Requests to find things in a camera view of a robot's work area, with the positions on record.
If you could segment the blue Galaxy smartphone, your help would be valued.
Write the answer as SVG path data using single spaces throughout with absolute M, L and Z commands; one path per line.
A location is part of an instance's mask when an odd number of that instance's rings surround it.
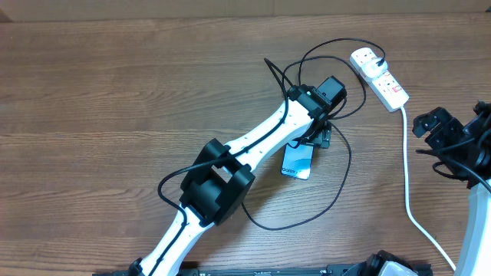
M 313 155 L 313 146 L 299 145 L 294 147 L 288 144 L 285 147 L 281 174 L 291 178 L 308 180 L 311 174 Z

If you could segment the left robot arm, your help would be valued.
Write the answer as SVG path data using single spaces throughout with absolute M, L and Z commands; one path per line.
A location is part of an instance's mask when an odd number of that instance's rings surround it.
M 345 86 L 330 76 L 318 87 L 292 86 L 280 108 L 256 128 L 222 144 L 210 140 L 194 164 L 181 169 L 177 214 L 155 249 L 134 261 L 130 275 L 176 275 L 202 234 L 243 202 L 254 170 L 287 143 L 324 147 L 330 112 L 345 101 Z

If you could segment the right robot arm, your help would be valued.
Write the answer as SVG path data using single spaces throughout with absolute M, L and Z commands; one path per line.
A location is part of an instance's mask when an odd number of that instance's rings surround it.
M 490 104 L 478 101 L 476 116 L 462 124 L 446 109 L 437 107 L 414 119 L 413 134 L 425 137 L 435 156 L 433 171 L 466 183 L 469 217 L 455 275 L 490 275 Z

